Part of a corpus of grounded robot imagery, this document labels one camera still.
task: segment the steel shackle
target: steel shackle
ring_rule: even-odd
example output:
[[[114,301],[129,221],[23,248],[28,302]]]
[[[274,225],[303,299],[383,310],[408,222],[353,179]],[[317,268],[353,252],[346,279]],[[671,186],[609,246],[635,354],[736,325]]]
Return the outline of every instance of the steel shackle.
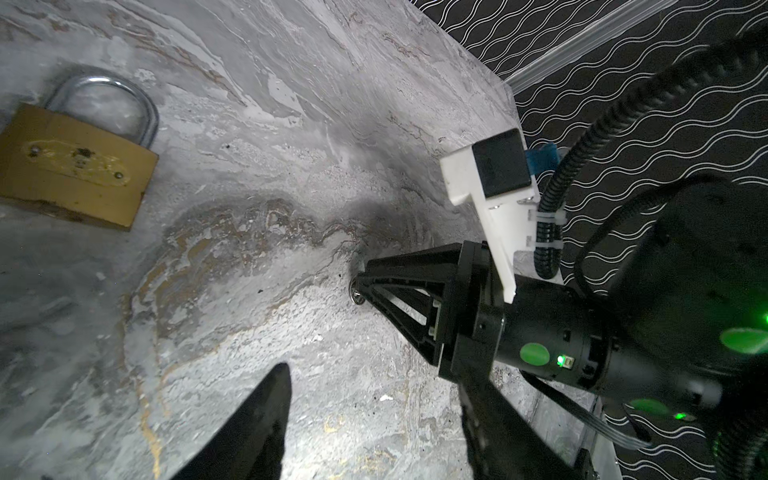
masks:
[[[69,98],[80,88],[87,87],[88,85],[108,85],[111,87],[117,87],[131,94],[136,102],[141,107],[141,134],[135,143],[139,146],[149,149],[154,140],[154,136],[157,133],[157,119],[159,114],[157,113],[157,107],[155,107],[152,100],[134,83],[113,74],[98,73],[80,73],[67,78],[63,81],[56,91],[45,104],[45,108],[50,111],[61,112],[65,107]]]

